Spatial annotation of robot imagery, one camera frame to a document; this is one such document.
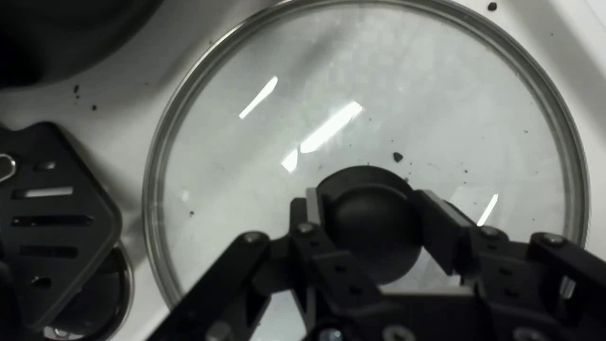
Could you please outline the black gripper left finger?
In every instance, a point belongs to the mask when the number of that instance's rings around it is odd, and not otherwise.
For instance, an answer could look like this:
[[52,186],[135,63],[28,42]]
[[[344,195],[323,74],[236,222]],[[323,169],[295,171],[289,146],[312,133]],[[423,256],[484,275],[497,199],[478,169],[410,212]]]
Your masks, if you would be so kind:
[[312,188],[289,205],[289,229],[238,235],[177,300],[147,341],[249,341],[270,300],[287,292],[302,341],[380,341],[401,309],[380,292],[401,275],[399,245],[361,252],[370,229],[404,226],[404,193],[387,186]]

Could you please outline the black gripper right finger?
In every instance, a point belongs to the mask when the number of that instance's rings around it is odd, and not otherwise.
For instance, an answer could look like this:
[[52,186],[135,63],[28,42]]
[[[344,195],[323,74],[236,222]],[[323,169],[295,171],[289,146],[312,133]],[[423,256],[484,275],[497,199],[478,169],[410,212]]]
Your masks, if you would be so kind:
[[412,207],[421,246],[471,288],[488,339],[606,341],[603,260],[545,231],[514,243],[431,192],[416,190]]

